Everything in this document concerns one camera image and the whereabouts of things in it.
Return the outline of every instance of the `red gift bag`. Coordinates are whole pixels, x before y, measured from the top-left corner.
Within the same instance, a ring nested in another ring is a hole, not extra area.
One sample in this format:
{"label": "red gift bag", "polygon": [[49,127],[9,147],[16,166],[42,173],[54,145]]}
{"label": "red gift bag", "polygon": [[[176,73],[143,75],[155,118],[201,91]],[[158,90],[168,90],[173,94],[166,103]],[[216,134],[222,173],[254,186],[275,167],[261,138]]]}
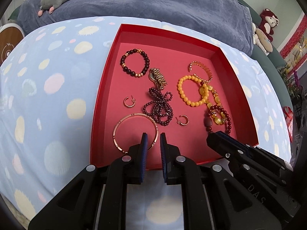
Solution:
{"label": "red gift bag", "polygon": [[284,108],[282,108],[282,111],[285,114],[288,133],[289,133],[290,141],[292,143],[292,140],[293,140],[293,112],[291,111],[291,108],[289,106],[285,106]]}

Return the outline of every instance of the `gold watch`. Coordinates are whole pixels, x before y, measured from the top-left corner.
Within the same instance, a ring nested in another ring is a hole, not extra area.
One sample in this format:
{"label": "gold watch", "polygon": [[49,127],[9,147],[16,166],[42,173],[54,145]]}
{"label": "gold watch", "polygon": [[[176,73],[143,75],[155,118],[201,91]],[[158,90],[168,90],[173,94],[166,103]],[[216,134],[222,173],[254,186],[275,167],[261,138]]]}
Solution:
{"label": "gold watch", "polygon": [[159,90],[163,90],[164,86],[167,85],[163,74],[160,73],[159,68],[150,68],[149,79],[155,83],[156,88]]}

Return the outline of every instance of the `red and white plush toy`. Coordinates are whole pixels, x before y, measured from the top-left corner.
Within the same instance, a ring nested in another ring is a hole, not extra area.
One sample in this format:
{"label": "red and white plush toy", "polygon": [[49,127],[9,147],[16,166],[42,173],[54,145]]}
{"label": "red and white plush toy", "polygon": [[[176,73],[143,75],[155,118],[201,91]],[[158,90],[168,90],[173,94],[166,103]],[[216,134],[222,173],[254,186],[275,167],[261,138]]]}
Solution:
{"label": "red and white plush toy", "polygon": [[262,13],[260,14],[260,17],[262,18],[262,21],[259,25],[259,28],[265,33],[265,35],[268,37],[269,41],[273,41],[273,37],[270,36],[274,34],[273,27],[276,27],[279,23],[279,20],[277,16],[268,8],[266,8]]}

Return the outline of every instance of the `green sofa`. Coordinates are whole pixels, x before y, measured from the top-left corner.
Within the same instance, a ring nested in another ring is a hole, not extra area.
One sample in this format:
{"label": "green sofa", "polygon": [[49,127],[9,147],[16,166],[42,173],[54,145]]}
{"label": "green sofa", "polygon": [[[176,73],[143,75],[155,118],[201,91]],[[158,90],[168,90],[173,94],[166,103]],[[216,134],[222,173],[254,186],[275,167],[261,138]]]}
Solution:
{"label": "green sofa", "polygon": [[[254,11],[251,6],[249,6],[243,0],[238,0],[238,2],[250,9],[253,22],[259,26],[261,23],[261,17],[257,14],[257,12]],[[281,106],[289,106],[293,111],[293,106],[286,85],[276,69],[285,67],[286,62],[281,57],[276,48],[273,47],[273,52],[266,56],[265,53],[257,45],[254,45],[251,58],[258,61],[259,65],[268,76],[272,86],[274,87]]]}

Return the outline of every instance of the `light blue tablecloth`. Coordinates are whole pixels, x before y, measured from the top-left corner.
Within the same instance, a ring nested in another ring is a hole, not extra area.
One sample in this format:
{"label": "light blue tablecloth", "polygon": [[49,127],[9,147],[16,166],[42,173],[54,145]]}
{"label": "light blue tablecloth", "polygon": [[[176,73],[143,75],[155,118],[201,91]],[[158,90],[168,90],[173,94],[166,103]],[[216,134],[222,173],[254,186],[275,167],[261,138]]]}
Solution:
{"label": "light blue tablecloth", "polygon": [[[290,161],[278,98],[260,65],[244,53],[160,21],[63,21],[30,33],[0,67],[0,192],[26,217],[32,219],[89,164],[97,90],[121,23],[173,30],[221,47],[245,91],[259,146]],[[180,187],[167,187],[161,172],[147,172],[145,183],[129,186],[128,195],[127,229],[183,229]]]}

